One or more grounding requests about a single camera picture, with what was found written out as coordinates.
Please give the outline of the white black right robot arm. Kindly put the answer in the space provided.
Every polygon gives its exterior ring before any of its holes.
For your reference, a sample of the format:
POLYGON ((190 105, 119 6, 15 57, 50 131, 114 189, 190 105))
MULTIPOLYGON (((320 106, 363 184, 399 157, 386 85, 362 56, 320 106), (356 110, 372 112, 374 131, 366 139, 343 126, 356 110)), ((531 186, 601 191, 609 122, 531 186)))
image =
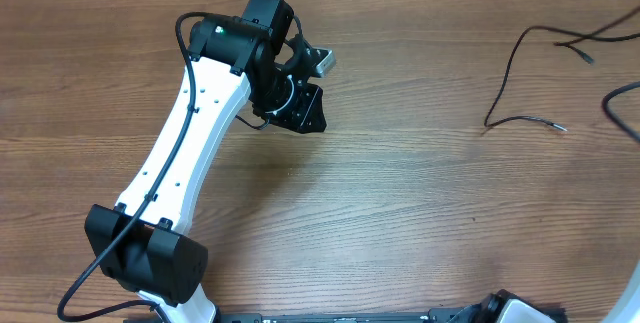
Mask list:
POLYGON ((640 264, 637 264, 624 292, 602 323, 639 323, 639 320, 640 264))

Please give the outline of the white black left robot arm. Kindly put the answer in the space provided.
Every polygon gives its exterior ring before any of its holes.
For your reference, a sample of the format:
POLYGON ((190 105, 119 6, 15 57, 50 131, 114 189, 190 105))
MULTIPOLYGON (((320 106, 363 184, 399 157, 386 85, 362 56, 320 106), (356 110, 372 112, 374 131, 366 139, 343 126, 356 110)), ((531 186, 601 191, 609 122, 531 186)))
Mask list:
POLYGON ((94 206, 85 233, 95 268, 136 294, 159 322, 213 322, 201 285, 207 249, 189 237, 204 179, 239 111, 296 133, 326 128, 317 80, 333 67, 285 0, 249 0, 239 16, 196 12, 179 34, 180 93, 139 173, 111 208, 94 206))

